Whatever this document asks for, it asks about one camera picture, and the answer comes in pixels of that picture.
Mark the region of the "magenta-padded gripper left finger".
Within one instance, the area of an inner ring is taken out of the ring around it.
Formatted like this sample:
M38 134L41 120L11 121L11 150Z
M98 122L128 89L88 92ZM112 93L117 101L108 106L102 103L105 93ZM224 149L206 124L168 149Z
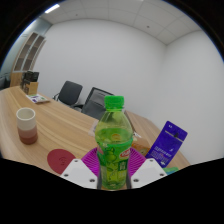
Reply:
M84 188L98 189L100 164L97 149L90 150L82 159L73 159L61 177Z

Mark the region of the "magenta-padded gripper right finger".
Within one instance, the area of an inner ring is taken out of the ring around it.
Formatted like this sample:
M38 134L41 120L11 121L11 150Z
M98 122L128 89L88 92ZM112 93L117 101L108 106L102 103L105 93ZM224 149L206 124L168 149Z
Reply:
M165 176L166 172L155 159L146 159L134 148L130 149L126 181L128 189L141 188Z

